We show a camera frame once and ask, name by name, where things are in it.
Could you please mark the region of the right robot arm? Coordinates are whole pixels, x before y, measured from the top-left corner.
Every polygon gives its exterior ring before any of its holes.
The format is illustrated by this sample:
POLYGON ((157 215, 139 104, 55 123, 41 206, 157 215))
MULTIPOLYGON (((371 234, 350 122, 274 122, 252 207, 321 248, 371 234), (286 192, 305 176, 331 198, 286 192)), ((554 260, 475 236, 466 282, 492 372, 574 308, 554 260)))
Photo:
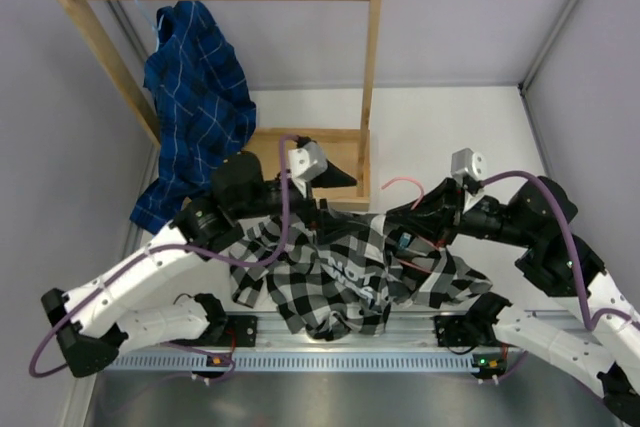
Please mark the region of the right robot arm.
POLYGON ((416 205, 391 209, 388 220, 439 247, 469 236, 521 247, 516 267, 547 297, 582 321, 593 342, 545 324, 518 308, 513 298, 480 295, 464 314, 438 316, 440 346, 518 347, 564 371, 587 387, 628 426, 639 423, 639 314, 625 299, 604 262, 569 229, 577 207, 562 187, 544 176, 513 171, 477 181, 445 179, 416 205), (481 188, 518 176, 525 184, 508 204, 481 188))

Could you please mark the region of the black white checkered shirt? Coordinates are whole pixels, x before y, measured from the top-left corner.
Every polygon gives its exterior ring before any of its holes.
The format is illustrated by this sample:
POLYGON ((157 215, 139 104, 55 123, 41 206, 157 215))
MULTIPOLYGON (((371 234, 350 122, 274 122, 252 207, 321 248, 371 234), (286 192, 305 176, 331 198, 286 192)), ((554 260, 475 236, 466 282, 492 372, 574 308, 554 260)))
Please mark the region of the black white checkered shirt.
POLYGON ((491 280, 462 258, 385 215, 358 219, 363 229, 323 243, 291 216, 282 252, 280 218, 252 227, 229 250, 232 300, 253 308, 267 293, 290 333, 330 342, 382 334, 395 306, 439 309, 491 290, 491 280))

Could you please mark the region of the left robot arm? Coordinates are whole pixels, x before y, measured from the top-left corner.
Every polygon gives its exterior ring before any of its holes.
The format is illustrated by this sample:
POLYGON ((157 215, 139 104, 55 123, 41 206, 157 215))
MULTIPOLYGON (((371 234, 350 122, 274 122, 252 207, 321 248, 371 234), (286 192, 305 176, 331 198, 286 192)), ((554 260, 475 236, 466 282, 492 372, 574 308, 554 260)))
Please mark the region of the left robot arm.
POLYGON ((191 201, 142 248, 81 287, 54 288, 41 303, 76 378, 96 374, 123 354, 175 343, 213 346, 225 337, 228 316, 212 294, 192 295, 162 308, 136 309, 146 295, 239 241, 243 219, 291 214, 312 218, 315 188, 341 188, 357 181, 326 159, 315 143, 282 155, 281 173, 267 181, 252 152, 228 158, 211 176, 208 194, 191 201))

